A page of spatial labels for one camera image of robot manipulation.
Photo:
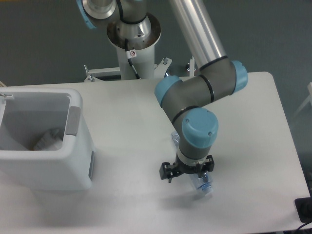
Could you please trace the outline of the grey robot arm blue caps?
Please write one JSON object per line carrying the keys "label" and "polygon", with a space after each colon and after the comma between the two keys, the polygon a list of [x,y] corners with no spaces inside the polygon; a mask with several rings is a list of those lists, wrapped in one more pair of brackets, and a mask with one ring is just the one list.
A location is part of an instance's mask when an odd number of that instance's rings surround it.
{"label": "grey robot arm blue caps", "polygon": [[[123,80],[155,77],[155,44],[161,34],[158,20],[147,11],[145,0],[79,0],[86,25],[104,23],[117,50]],[[248,83],[246,68],[230,61],[201,0],[172,0],[170,5],[199,68],[199,75],[182,81],[163,78],[155,96],[180,140],[174,163],[162,163],[161,179],[182,174],[203,177],[214,168],[209,150],[218,131],[215,115],[204,106],[242,90]]]}

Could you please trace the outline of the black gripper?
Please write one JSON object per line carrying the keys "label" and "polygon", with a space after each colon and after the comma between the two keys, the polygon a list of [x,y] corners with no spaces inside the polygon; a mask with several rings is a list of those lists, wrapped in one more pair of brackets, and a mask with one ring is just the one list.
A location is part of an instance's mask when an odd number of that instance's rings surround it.
{"label": "black gripper", "polygon": [[195,166],[189,166],[182,161],[177,160],[175,163],[163,162],[159,175],[161,180],[168,180],[172,182],[172,179],[180,176],[180,172],[183,174],[198,175],[199,178],[203,177],[205,173],[212,172],[214,170],[215,162],[212,155],[208,155],[202,163],[196,163]]}

